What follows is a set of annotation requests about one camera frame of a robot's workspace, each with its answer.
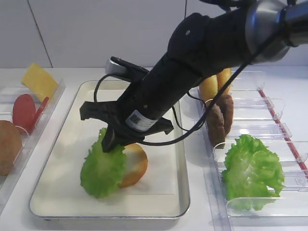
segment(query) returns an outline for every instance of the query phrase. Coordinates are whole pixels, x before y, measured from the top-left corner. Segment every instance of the black cable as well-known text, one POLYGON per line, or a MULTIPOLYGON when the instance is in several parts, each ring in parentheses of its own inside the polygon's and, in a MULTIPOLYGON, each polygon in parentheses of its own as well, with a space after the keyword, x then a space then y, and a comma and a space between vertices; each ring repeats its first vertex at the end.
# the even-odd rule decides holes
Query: black cable
MULTIPOLYGON (((191 135, 194 131, 196 131, 196 129, 202 124, 204 123, 209 111, 213 108, 214 104, 216 103, 217 99, 223 94, 223 92, 225 91, 225 89, 234 81, 234 79, 248 66, 250 65, 255 58, 257 58, 275 39, 277 36, 279 36, 282 32, 283 32, 283 27, 280 28, 278 31, 276 31, 275 33, 273 33, 271 36, 269 36, 260 46, 259 48, 255 51, 255 53, 253 53, 250 57, 248 57, 243 63, 242 65, 233 73, 233 75, 228 79, 228 81, 222 86, 222 88, 218 91, 218 93, 216 94, 216 96, 213 98, 213 100, 211 101, 210 105, 207 107, 206 111, 203 113, 203 115, 201 116, 201 118, 197 121, 197 123, 190 129, 188 130, 185 134, 181 135, 180 137, 175 138, 174 140, 171 141, 166 141, 166 142, 157 142, 157 143, 153 143, 153 142, 146 142, 146 141, 141 141, 140 138, 137 138, 137 142, 143 145, 148 145, 148 146, 167 146, 167 145, 171 145, 171 144, 175 144, 179 141, 182 141, 183 139, 185 139, 186 137, 188 137, 189 135, 191 135)), ((118 74, 108 74, 103 76, 94 91, 94 102, 96 103, 96 106, 99 108, 98 103, 97 103, 97 99, 96 99, 96 94, 98 91, 98 88, 101 84, 101 82, 106 79, 109 76, 117 76, 118 74)), ((130 136, 132 136, 133 138, 136 138, 132 132, 127 128, 127 127, 119 127, 116 123, 112 122, 112 119, 110 120, 110 124, 111 126, 113 126, 116 129, 120 129, 122 132, 129 134, 130 136)))
MULTIPOLYGON (((201 100, 201 99, 199 99, 199 98, 197 98, 197 97, 192 96, 189 92, 187 92, 187 95, 188 95, 189 97, 191 97, 192 99, 201 101, 201 102, 203 103, 203 106, 204 106, 205 110, 206 110, 206 103, 205 103, 203 100, 201 100)), ((205 121, 202 122, 202 124, 199 126, 199 129, 203 126, 204 123, 205 123, 205 121)))
POLYGON ((174 115, 174 118, 175 118, 175 122, 177 123, 178 127, 179 127, 180 129, 184 130, 184 131, 189 131, 189 130, 184 129, 184 128, 181 127, 181 125, 180 125, 180 123, 179 123, 179 121, 178 121, 177 113, 176 113, 176 111, 175 111, 174 106, 172 106, 171 108, 172 108, 172 111, 173 111, 173 115, 174 115))

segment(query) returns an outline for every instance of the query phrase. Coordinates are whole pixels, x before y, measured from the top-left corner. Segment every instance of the white wall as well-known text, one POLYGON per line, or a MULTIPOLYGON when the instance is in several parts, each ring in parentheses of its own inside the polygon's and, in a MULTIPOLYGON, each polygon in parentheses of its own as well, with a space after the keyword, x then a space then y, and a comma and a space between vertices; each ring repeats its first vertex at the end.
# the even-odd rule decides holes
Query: white wall
MULTIPOLYGON (((186 2, 187 15, 224 13, 199 0, 0 0, 0 68, 50 67, 48 55, 53 67, 104 67, 110 56, 153 66, 186 2)), ((301 46, 263 65, 308 65, 307 54, 301 46)))
POLYGON ((184 19, 185 0, 30 0, 54 67, 102 67, 110 56, 152 66, 184 19))
POLYGON ((27 0, 0 0, 0 68, 50 67, 27 0))

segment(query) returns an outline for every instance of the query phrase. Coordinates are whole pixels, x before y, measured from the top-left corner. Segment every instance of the bread slice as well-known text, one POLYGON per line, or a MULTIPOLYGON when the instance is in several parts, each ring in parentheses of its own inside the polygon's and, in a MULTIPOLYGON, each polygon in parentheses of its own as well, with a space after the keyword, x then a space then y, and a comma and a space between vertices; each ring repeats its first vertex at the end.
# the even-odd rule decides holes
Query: bread slice
MULTIPOLYGON (((231 68, 226 68, 217 74, 218 91, 231 77, 231 72, 232 72, 231 68)), ((229 90, 230 90, 230 85, 224 90, 223 94, 228 94, 229 90)))
POLYGON ((201 99, 203 101, 211 100, 215 97, 218 92, 218 84, 216 75, 211 76, 203 80, 199 85, 201 99))
POLYGON ((126 170, 119 188, 136 184, 145 174, 148 158, 143 148, 135 143, 125 146, 123 153, 127 156, 126 170))
POLYGON ((22 147, 19 130, 13 123, 0 120, 0 175, 8 175, 22 147))

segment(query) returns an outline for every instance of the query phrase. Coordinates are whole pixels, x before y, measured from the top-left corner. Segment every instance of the barcode label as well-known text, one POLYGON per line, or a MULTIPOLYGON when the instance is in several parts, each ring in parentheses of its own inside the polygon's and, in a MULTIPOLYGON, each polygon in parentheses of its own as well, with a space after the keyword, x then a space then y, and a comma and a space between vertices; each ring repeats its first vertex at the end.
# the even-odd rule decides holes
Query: barcode label
POLYGON ((125 120, 126 124, 137 131, 146 131, 152 127, 157 120, 151 120, 143 116, 139 111, 135 110, 133 113, 125 120))
POLYGON ((130 120, 135 123, 138 124, 140 122, 140 118, 138 116, 136 116, 135 114, 131 115, 130 120))

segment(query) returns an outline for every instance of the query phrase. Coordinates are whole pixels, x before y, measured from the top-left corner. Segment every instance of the clear plastic container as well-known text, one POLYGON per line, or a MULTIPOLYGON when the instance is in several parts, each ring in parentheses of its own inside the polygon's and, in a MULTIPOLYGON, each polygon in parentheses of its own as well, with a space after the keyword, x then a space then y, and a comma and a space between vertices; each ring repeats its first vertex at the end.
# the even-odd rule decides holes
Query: clear plastic container
POLYGON ((284 188, 280 193, 280 197, 267 198, 267 197, 254 197, 254 198, 234 198, 227 201, 226 188, 222 181, 221 173, 225 170, 224 159, 226 152, 231 148, 233 142, 225 142, 218 144, 213 150, 213 158, 217 178, 219 181, 219 189, 228 219, 231 222, 238 222, 241 225, 256 225, 259 221, 252 218, 263 217, 306 217, 308 219, 308 210, 305 205, 308 205, 308 170, 307 170, 307 157, 308 157, 308 142, 286 142, 280 141, 264 141, 265 146, 269 150, 277 153, 280 158, 283 173, 285 175, 284 188), (247 205, 264 205, 261 210, 244 209, 247 205))
MULTIPOLYGON (((40 114, 34 130, 28 134, 21 134, 22 148, 19 151, 14 163, 13 168, 7 176, 0 176, 0 214, 2 213, 20 175, 25 168, 28 159, 30 158, 35 146, 37 145, 43 130, 45 129, 62 93, 65 89, 65 84, 61 80, 53 96, 49 99, 48 104, 44 107, 43 112, 40 114)), ((13 105, 15 100, 22 94, 29 94, 38 109, 41 102, 26 87, 1 87, 0 88, 0 120, 8 120, 12 122, 13 105)))
POLYGON ((249 134, 259 139, 281 140, 291 138, 292 134, 286 124, 264 125, 233 125, 226 139, 238 138, 240 135, 249 134))
MULTIPOLYGON (((255 76, 256 82, 263 82, 265 78, 265 75, 259 72, 251 73, 250 76, 255 76)), ((291 141, 292 131, 280 121, 284 102, 266 97, 263 87, 264 84, 258 87, 250 80, 238 79, 238 82, 233 82, 230 95, 234 99, 234 117, 237 119, 233 120, 231 132, 224 143, 212 147, 207 127, 202 127, 207 150, 203 171, 216 231, 234 231, 238 228, 246 230, 251 226, 260 226, 262 230, 262 226, 308 225, 308 142, 291 141), (245 119, 239 118, 236 110, 245 110, 245 119), (258 111, 266 112, 267 119, 258 111), (280 197, 234 198, 227 201, 221 173, 226 169, 226 153, 231 144, 235 143, 234 138, 240 134, 261 138, 271 151, 278 154, 285 175, 280 197), (247 205, 264 206, 255 210, 247 205)), ((200 102, 197 102, 197 105, 201 116, 204 113, 203 105, 200 102)))

